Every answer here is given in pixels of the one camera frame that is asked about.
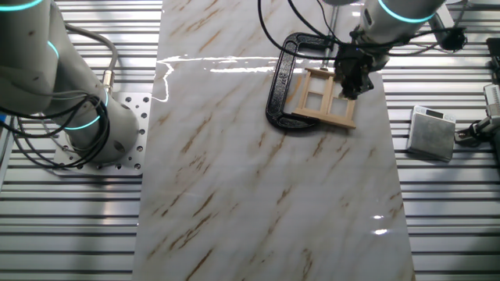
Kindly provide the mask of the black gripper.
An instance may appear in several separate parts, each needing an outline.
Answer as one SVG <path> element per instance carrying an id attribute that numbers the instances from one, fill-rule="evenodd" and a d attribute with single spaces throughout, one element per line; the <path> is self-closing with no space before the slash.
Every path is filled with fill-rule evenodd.
<path id="1" fill-rule="evenodd" d="M 341 46 L 334 62 L 335 79 L 341 82 L 345 98 L 355 98 L 374 89 L 369 74 L 383 69 L 389 56 L 383 52 L 368 52 L 352 46 Z"/>

